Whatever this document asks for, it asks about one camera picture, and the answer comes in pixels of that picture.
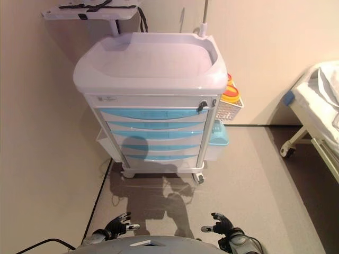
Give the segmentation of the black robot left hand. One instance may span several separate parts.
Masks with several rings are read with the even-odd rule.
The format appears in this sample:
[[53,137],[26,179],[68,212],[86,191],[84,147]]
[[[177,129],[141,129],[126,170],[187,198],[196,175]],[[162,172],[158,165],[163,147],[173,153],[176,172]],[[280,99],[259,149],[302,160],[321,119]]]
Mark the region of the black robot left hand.
[[140,229],[139,224],[130,224],[131,212],[125,212],[120,214],[113,220],[111,220],[105,227],[107,232],[106,239],[116,239],[119,235],[126,234],[127,231],[135,231]]

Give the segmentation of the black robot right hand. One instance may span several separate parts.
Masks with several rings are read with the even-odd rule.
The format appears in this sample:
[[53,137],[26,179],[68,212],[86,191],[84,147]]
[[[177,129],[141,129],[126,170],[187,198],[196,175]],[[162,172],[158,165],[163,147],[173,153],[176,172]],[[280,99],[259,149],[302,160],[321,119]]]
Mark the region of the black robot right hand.
[[223,214],[218,213],[218,212],[213,212],[211,213],[211,216],[213,217],[214,220],[217,220],[215,225],[212,226],[202,226],[201,227],[201,232],[204,233],[217,233],[217,234],[224,234],[227,235],[228,232],[234,227],[231,221],[225,217]]

